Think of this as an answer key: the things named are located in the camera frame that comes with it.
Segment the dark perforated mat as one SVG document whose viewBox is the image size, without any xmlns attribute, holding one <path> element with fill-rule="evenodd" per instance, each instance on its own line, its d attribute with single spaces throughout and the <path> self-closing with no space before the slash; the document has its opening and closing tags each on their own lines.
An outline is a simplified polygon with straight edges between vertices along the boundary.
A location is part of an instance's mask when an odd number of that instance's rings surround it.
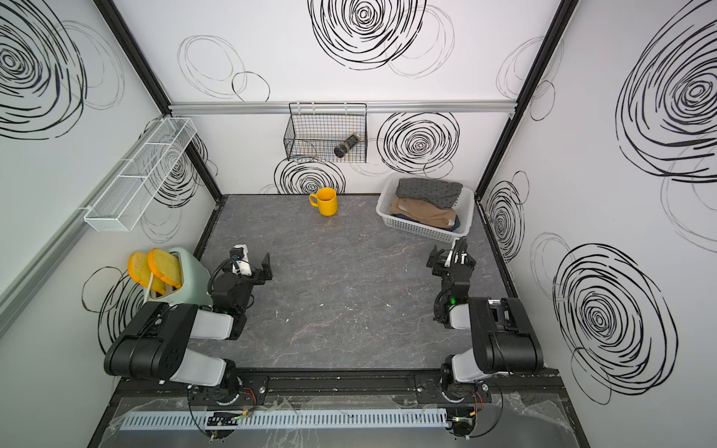
<svg viewBox="0 0 717 448">
<path fill-rule="evenodd" d="M 405 177 L 399 180 L 396 195 L 401 198 L 421 200 L 439 209 L 452 208 L 462 192 L 459 182 L 440 179 Z"/>
</svg>

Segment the white perforated plastic basket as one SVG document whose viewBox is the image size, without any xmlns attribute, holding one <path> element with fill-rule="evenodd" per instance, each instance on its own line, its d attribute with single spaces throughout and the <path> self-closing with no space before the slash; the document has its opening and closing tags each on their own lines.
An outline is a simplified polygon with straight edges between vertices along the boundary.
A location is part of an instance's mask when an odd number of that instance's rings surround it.
<svg viewBox="0 0 717 448">
<path fill-rule="evenodd" d="M 453 209 L 457 213 L 459 219 L 459 227 L 455 231 L 441 230 L 435 227 L 424 225 L 410 220 L 396 218 L 390 214 L 390 207 L 397 197 L 397 188 L 399 182 L 403 178 L 410 178 L 410 175 L 393 174 L 388 177 L 382 192 L 379 195 L 375 211 L 382 218 L 384 224 L 392 229 L 406 231 L 407 233 L 416 234 L 435 241 L 451 244 L 455 240 L 465 237 L 469 234 L 472 221 L 474 220 L 474 192 L 467 187 L 463 187 L 459 198 L 453 205 Z"/>
</svg>

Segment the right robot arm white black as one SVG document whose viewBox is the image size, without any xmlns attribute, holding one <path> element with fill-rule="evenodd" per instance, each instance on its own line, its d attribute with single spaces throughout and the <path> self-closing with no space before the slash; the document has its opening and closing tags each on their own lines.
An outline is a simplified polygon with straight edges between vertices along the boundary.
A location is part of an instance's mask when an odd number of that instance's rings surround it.
<svg viewBox="0 0 717 448">
<path fill-rule="evenodd" d="M 431 274 L 441 280 L 434 321 L 450 330 L 468 330 L 472 341 L 470 349 L 442 365 L 440 385 L 446 394 L 496 375 L 539 373 L 544 368 L 543 349 L 521 300 L 470 295 L 475 265 L 465 237 L 451 248 L 433 248 L 427 260 Z"/>
</svg>

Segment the tan brown skirt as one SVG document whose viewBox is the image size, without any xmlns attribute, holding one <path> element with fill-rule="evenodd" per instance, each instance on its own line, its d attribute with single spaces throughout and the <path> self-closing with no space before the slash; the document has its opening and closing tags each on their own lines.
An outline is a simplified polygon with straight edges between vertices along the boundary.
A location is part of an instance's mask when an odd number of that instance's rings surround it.
<svg viewBox="0 0 717 448">
<path fill-rule="evenodd" d="M 451 220 L 458 218 L 452 208 L 440 209 L 432 203 L 411 198 L 396 197 L 392 201 L 389 210 L 391 216 L 402 214 L 427 226 L 433 224 L 450 227 L 452 225 Z"/>
</svg>

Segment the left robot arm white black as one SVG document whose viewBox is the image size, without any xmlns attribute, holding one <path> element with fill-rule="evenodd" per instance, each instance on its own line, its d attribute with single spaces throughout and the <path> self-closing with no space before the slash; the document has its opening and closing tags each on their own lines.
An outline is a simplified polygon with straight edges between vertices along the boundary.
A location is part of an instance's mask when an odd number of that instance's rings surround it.
<svg viewBox="0 0 717 448">
<path fill-rule="evenodd" d="M 174 382 L 244 391 L 235 363 L 193 351 L 192 340 L 235 341 L 254 301 L 253 289 L 272 280 L 271 257 L 259 267 L 248 247 L 236 245 L 214 271 L 184 249 L 154 248 L 134 253 L 128 262 L 134 282 L 158 294 L 146 300 L 110 345 L 104 370 L 116 377 Z"/>
</svg>

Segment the blue denim skirt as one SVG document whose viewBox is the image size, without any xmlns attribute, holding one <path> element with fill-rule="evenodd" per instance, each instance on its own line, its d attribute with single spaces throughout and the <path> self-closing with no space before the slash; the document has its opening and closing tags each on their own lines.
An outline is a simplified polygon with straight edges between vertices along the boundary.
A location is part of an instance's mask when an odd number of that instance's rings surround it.
<svg viewBox="0 0 717 448">
<path fill-rule="evenodd" d="M 407 217 L 402 214 L 393 215 L 393 218 L 397 218 L 398 220 L 405 220 L 405 221 L 419 224 L 419 221 L 414 220 L 413 218 Z M 433 228 L 444 230 L 444 231 L 455 231 L 460 226 L 460 222 L 459 222 L 458 218 L 456 218 L 455 220 L 451 220 L 451 223 L 452 223 L 452 225 L 450 227 L 446 227 L 443 225 L 441 225 L 441 226 L 433 225 L 433 224 L 429 224 L 429 227 L 433 227 Z"/>
</svg>

